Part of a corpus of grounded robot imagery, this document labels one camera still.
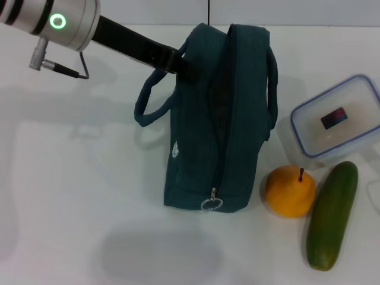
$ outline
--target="bag handle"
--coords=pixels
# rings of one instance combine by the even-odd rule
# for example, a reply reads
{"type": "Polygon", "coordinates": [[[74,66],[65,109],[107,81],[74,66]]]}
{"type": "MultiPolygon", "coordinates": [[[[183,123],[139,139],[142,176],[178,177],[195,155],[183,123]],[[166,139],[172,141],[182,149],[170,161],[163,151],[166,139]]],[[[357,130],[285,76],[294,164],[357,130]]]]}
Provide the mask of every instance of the bag handle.
{"type": "MultiPolygon", "coordinates": [[[[186,40],[185,44],[183,44],[183,46],[178,50],[178,54],[182,56],[185,53],[187,47],[188,41],[186,40]]],[[[163,103],[163,105],[158,110],[151,114],[144,114],[153,86],[157,85],[166,76],[166,74],[167,72],[165,70],[156,69],[144,83],[144,87],[142,88],[135,105],[135,120],[140,124],[140,126],[144,127],[152,124],[154,121],[165,115],[167,111],[173,107],[176,99],[175,92],[165,101],[165,103],[163,103]]]]}
{"type": "Polygon", "coordinates": [[[271,118],[271,129],[274,129],[277,117],[277,85],[278,85],[278,69],[276,58],[274,57],[272,49],[269,47],[267,52],[267,65],[268,65],[268,111],[271,118]]]}

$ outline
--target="fruit stem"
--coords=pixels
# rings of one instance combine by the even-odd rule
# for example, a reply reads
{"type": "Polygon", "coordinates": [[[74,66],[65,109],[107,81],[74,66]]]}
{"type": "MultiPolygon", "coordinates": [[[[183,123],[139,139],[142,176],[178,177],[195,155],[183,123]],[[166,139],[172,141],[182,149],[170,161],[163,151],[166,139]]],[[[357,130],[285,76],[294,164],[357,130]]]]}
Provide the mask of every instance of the fruit stem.
{"type": "Polygon", "coordinates": [[[299,182],[302,182],[302,176],[303,176],[304,171],[305,170],[303,168],[301,168],[301,175],[299,176],[299,179],[298,179],[299,182]]]}

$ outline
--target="zipper pull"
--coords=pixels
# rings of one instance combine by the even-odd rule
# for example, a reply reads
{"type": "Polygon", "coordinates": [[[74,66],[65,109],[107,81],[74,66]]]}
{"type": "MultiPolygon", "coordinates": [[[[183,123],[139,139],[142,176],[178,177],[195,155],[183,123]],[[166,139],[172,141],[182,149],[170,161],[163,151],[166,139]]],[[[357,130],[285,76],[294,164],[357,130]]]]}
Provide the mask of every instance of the zipper pull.
{"type": "Polygon", "coordinates": [[[219,209],[222,205],[223,205],[223,200],[222,199],[219,199],[219,198],[216,198],[216,193],[217,193],[217,190],[215,187],[212,187],[211,189],[211,198],[210,199],[206,199],[202,202],[201,204],[201,210],[203,211],[215,211],[216,209],[219,209]],[[210,203],[212,202],[213,204],[218,202],[218,205],[216,205],[215,207],[212,207],[212,208],[205,208],[206,204],[207,203],[210,203]]]}

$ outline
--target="green indicator light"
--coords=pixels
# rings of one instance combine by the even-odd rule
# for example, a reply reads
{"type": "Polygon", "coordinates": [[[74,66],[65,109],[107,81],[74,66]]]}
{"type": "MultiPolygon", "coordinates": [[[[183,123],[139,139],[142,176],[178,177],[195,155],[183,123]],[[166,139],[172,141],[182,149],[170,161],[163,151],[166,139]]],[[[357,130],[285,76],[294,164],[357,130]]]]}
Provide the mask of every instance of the green indicator light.
{"type": "Polygon", "coordinates": [[[50,17],[50,25],[57,30],[63,29],[66,26],[66,19],[61,14],[54,14],[50,17]]]}

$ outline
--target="cucumber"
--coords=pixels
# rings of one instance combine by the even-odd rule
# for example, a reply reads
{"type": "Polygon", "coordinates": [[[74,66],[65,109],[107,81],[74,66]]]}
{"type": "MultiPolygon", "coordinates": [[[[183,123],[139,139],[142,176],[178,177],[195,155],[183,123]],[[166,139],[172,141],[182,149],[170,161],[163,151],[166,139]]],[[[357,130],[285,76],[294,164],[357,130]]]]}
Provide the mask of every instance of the cucumber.
{"type": "Polygon", "coordinates": [[[321,188],[306,240],[308,262],[316,270],[328,271],[337,261],[357,180],[356,165],[345,161],[333,168],[321,188]]]}

